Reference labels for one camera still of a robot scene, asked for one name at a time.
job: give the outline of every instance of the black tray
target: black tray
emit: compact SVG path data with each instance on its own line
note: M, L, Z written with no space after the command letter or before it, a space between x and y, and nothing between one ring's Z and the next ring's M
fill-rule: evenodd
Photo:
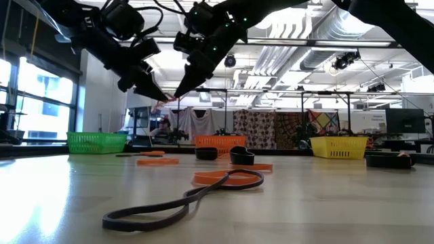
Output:
M243 146L236 146L231 149L231 162L234 165L253 165L255 154L249 152Z
M196 148L196 159L216 160L218 156L217 148Z
M414 165L410 157L366 155L367 167L387 169L411 169Z

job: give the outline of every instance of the camera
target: camera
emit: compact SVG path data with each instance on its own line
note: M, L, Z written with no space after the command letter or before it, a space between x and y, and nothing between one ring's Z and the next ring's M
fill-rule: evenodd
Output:
M227 68L233 68L237 64L237 60L235 59L233 54L228 54L226 59L224 60L224 65Z

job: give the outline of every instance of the computer monitor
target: computer monitor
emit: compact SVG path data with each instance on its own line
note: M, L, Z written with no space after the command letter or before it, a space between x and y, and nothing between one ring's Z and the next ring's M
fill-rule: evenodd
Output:
M386 108L387 133L425 133L423 109Z

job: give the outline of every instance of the window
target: window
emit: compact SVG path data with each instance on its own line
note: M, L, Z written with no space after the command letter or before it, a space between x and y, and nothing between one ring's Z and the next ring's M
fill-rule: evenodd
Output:
M0 91L0 104L6 104L6 91Z
M70 79L29 64L26 58L20 59L18 90L67 104L70 104L73 98L73 82Z
M24 139L66 139L69 107L18 96L16 111L25 114L16 115L14 123L16 129L25 131Z
M0 85L7 87L11 77L11 64L0 59Z
M20 59L14 129L24 139L65 140L70 127L73 82Z

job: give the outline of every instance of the hanging fabric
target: hanging fabric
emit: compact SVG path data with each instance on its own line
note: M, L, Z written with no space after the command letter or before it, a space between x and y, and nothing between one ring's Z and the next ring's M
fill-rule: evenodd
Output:
M214 126L216 130L224 128L224 111L212 111L212 118L214 120ZM226 112L226 132L233 133L233 112Z
M296 147L296 128L301 125L302 113L276 113L275 134L277 149L294 149Z
M202 117L197 117L196 112L188 107L179 111L179 130L189 135L190 142L194 142L195 136L211 136L216 133L216 126L212 117L212 110L207 109ZM169 121L172 128L177 127L178 114L169 112Z
M320 136L326 133L337 134L339 132L338 113L322 113L309 110L309 122L317 128Z
M275 113L238 110L234 112L233 119L233 131L247 136L247 148L275 149Z

